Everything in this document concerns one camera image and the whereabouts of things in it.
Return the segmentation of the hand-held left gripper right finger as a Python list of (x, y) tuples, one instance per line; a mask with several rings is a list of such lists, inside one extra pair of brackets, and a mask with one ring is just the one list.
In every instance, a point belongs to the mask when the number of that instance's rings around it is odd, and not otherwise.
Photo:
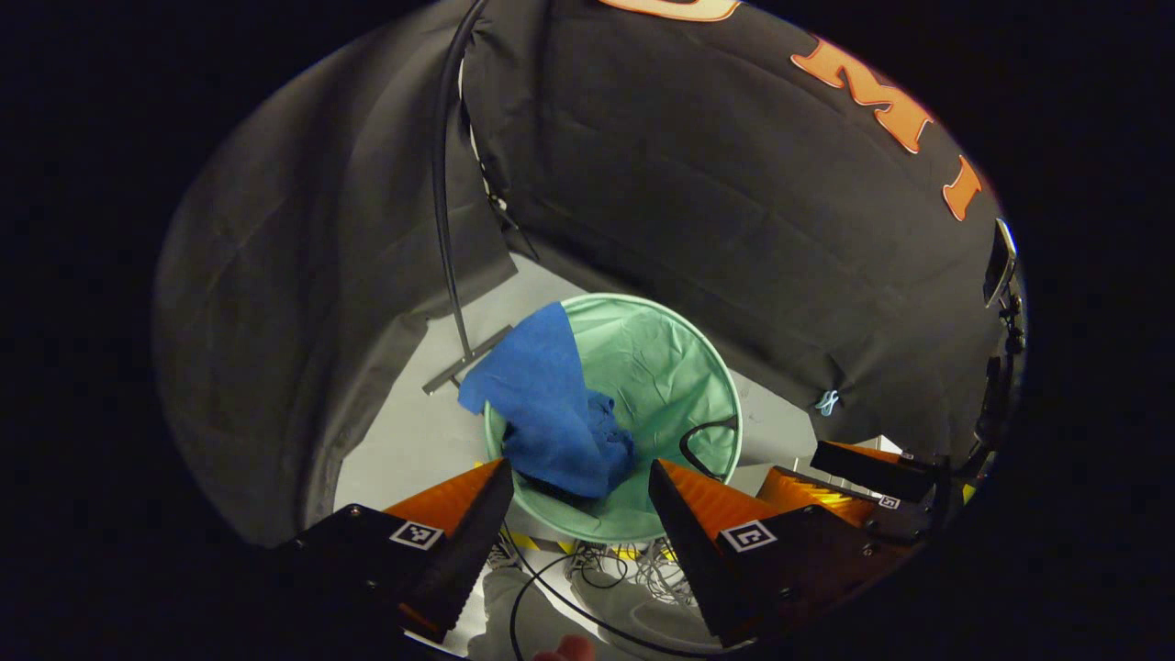
[(651, 464), (649, 495), (701, 619), (726, 648), (810, 628), (912, 552), (822, 506), (784, 511), (665, 459)]

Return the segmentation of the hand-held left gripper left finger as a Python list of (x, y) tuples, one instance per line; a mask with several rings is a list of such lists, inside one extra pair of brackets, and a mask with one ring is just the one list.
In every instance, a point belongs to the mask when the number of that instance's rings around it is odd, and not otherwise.
[(286, 593), (316, 614), (441, 643), (515, 494), (503, 457), (383, 508), (348, 505), (274, 551)]

